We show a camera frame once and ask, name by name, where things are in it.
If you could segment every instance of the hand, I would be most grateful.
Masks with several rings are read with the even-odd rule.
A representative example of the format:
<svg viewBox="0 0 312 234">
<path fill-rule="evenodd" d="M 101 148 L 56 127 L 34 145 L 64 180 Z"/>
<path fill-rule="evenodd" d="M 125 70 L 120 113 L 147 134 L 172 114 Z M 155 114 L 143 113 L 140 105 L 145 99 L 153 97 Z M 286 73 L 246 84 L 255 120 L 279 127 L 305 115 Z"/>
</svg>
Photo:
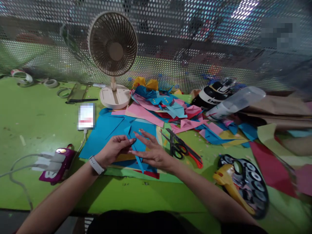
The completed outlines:
<svg viewBox="0 0 312 234">
<path fill-rule="evenodd" d="M 178 161 L 175 160 L 173 157 L 171 157 L 169 154 L 167 154 L 167 152 L 163 149 L 163 147 L 158 144 L 156 137 L 149 134 L 148 132 L 145 132 L 143 129 L 140 129 L 140 131 L 142 135 L 144 137 L 149 138 L 149 140 L 136 132 L 134 132 L 135 136 L 140 141 L 142 141 L 142 143 L 145 144 L 150 149 L 150 151 L 139 152 L 132 150 L 131 153 L 143 158 L 144 163 L 147 163 L 153 167 L 172 173 Z"/>
<path fill-rule="evenodd" d="M 135 141 L 135 138 L 129 140 L 126 135 L 113 136 L 94 158 L 101 167 L 106 168 L 115 162 L 120 154 L 130 153 L 131 145 Z"/>
</svg>

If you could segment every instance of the fan grille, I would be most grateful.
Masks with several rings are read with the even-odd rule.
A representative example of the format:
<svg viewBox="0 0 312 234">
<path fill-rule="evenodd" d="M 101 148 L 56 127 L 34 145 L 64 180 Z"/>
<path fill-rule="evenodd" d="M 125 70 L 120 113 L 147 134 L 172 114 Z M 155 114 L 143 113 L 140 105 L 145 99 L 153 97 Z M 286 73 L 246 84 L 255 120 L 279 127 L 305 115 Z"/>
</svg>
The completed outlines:
<svg viewBox="0 0 312 234">
<path fill-rule="evenodd" d="M 89 32 L 90 55 L 105 74 L 120 76 L 132 67 L 137 56 L 137 36 L 130 21 L 117 12 L 104 12 Z"/>
</svg>

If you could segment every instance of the black bottle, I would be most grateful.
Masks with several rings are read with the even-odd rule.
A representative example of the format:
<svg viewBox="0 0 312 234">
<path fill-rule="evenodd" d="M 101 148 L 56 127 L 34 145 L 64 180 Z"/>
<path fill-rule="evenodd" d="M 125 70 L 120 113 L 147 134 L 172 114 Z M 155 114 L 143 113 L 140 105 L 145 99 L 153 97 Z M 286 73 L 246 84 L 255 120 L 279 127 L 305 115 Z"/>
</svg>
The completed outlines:
<svg viewBox="0 0 312 234">
<path fill-rule="evenodd" d="M 191 105 L 210 110 L 215 105 L 227 99 L 228 92 L 234 84 L 235 80 L 230 77 L 226 77 L 221 81 L 216 81 L 200 91 L 200 93 L 192 100 Z"/>
</svg>

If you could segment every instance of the green table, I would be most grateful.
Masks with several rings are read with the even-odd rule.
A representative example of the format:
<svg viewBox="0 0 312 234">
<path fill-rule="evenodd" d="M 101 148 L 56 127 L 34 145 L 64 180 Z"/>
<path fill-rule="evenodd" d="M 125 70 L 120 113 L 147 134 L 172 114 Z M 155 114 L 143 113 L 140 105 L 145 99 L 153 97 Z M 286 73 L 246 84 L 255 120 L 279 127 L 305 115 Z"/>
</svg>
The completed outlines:
<svg viewBox="0 0 312 234">
<path fill-rule="evenodd" d="M 73 84 L 60 84 L 73 87 Z M 72 143 L 76 149 L 81 144 L 83 132 L 77 131 L 79 104 L 65 104 L 65 99 L 56 96 L 59 87 L 48 89 L 43 85 L 20 88 L 12 78 L 0 80 L 0 174 L 7 172 L 12 163 L 27 154 L 52 151 Z M 98 98 L 100 89 L 91 87 L 86 98 Z M 189 95 L 179 96 L 185 101 Z M 97 113 L 103 108 L 97 101 Z M 25 139 L 23 146 L 20 135 Z M 219 153 L 228 153 L 236 158 L 246 155 L 253 158 L 250 149 L 234 146 L 224 149 L 222 146 L 208 145 L 194 131 L 179 135 L 200 155 L 203 155 L 205 167 L 196 169 L 208 180 L 216 171 Z M 34 163 L 36 157 L 20 161 L 16 168 Z M 85 160 L 76 159 L 71 173 L 76 171 Z M 56 186 L 39 181 L 40 172 L 24 169 L 14 173 L 14 178 L 24 183 L 30 193 L 34 206 L 37 206 Z M 192 192 L 181 183 L 169 183 L 142 179 L 103 176 L 99 178 L 77 204 L 75 213 L 100 214 L 113 209 L 127 209 L 138 212 L 165 210 L 177 212 L 181 218 L 204 233 L 219 233 L 219 223 L 206 211 Z M 0 178 L 0 208 L 29 210 L 21 187 L 13 184 L 9 177 Z M 260 220 L 262 227 L 269 233 L 306 233 L 310 220 L 299 200 L 291 198 L 268 187 L 270 196 L 269 212 Z"/>
</svg>

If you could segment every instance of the masking tape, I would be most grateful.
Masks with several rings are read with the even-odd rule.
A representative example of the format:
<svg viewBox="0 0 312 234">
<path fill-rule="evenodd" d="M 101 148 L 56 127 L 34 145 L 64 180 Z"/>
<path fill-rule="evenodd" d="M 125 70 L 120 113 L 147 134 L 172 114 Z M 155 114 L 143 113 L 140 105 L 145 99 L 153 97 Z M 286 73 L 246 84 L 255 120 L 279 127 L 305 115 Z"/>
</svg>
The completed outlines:
<svg viewBox="0 0 312 234">
<path fill-rule="evenodd" d="M 54 79 L 51 79 L 51 80 L 45 81 L 43 84 L 45 85 L 45 87 L 55 88 L 58 85 L 58 82 Z"/>
<path fill-rule="evenodd" d="M 60 95 L 61 92 L 65 91 L 65 90 L 69 90 L 70 92 L 69 93 L 66 93 L 66 94 L 63 94 L 63 95 Z M 71 89 L 70 88 L 63 88 L 63 89 L 60 89 L 56 95 L 59 96 L 60 98 L 68 98 L 70 95 L 71 95 Z"/>
<path fill-rule="evenodd" d="M 17 85 L 21 88 L 26 88 L 26 87 L 29 87 L 31 85 L 33 85 L 33 78 L 30 74 L 27 74 L 26 72 L 24 71 L 21 71 L 21 70 L 18 70 L 18 69 L 13 69 L 11 71 L 11 76 L 14 77 L 16 74 L 26 74 L 26 77 L 25 78 L 19 78 L 19 77 L 16 77 L 16 82 L 17 82 Z"/>
</svg>

